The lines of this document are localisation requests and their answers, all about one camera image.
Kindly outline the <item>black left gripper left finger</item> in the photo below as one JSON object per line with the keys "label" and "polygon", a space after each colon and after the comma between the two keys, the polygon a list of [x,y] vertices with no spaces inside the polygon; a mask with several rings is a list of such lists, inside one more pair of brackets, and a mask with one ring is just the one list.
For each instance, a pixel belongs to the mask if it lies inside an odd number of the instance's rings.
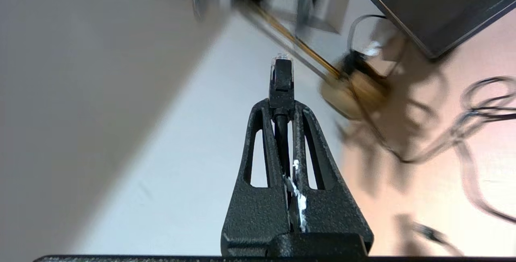
{"label": "black left gripper left finger", "polygon": [[[289,233],[287,197],[269,100],[251,109],[230,205],[221,231],[222,255],[266,255],[272,240]],[[262,132],[267,187],[251,185],[256,134]]]}

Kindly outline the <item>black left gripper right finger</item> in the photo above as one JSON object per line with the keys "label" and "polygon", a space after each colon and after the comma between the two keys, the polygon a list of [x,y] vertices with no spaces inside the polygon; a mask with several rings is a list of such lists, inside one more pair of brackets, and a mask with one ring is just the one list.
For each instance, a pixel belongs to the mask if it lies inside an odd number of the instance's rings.
{"label": "black left gripper right finger", "polygon": [[298,227],[304,234],[360,238],[369,254],[374,235],[347,187],[313,111],[295,102],[293,176]]}

